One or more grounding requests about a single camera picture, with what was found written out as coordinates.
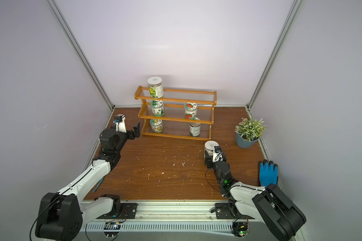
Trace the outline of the white-lid seed jar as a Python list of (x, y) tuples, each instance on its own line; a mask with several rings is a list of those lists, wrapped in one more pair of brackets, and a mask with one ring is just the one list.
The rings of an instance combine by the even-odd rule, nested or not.
[(214, 146), (219, 146), (219, 144), (212, 140), (209, 140), (204, 144), (204, 151), (208, 151), (210, 157), (213, 156)]
[(162, 78), (159, 76), (150, 77), (147, 80), (149, 93), (152, 98), (162, 98), (164, 96), (164, 88)]

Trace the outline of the mimosa seed jar green label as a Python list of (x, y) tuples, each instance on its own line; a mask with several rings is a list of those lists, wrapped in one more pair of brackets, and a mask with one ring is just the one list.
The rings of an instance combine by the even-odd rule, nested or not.
[(150, 106), (154, 116), (163, 116), (165, 114), (164, 102), (162, 100), (152, 100)]

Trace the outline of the metal can green label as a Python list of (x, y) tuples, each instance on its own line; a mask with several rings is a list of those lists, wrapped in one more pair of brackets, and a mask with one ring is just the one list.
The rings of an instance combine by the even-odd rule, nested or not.
[(201, 133), (201, 123), (190, 123), (190, 136), (199, 137)]

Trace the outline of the strawberry seed jar red label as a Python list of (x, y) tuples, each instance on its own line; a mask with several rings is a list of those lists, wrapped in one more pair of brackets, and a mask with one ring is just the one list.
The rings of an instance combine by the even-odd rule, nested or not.
[(186, 119), (195, 119), (197, 117), (198, 106), (195, 102), (186, 102), (184, 110)]

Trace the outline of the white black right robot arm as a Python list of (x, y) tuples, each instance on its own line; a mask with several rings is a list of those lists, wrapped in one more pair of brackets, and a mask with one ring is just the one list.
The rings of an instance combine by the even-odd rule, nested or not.
[(235, 219), (232, 224), (235, 236), (246, 235), (249, 222), (240, 219), (248, 217), (263, 222), (279, 241), (290, 240), (307, 222), (304, 213), (275, 184), (256, 187), (236, 180), (221, 150), (213, 154), (205, 151), (204, 158), (219, 184), (217, 191), (229, 199), (227, 211)]

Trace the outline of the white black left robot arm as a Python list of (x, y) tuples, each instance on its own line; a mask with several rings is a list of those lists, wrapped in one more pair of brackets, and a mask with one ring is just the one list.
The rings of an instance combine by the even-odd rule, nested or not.
[(82, 201), (117, 166), (127, 140), (138, 137), (140, 123), (132, 130), (126, 130), (124, 122), (103, 130), (100, 134), (100, 154), (66, 187), (42, 197), (38, 217), (32, 224), (29, 235), (54, 241), (72, 241), (83, 226), (99, 217), (106, 215), (123, 218), (126, 211), (117, 195), (105, 194), (87, 204)]

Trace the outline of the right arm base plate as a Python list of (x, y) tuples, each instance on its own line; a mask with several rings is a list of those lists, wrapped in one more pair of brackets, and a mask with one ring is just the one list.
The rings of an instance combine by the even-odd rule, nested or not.
[(233, 203), (215, 203), (210, 210), (218, 220), (236, 220), (244, 217)]

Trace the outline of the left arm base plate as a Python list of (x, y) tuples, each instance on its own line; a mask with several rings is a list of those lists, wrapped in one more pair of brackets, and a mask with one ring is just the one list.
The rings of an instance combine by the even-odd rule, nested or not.
[(111, 211), (107, 214), (103, 214), (98, 219), (120, 219), (120, 220), (133, 220), (137, 213), (137, 203), (121, 203), (120, 208), (116, 211)]

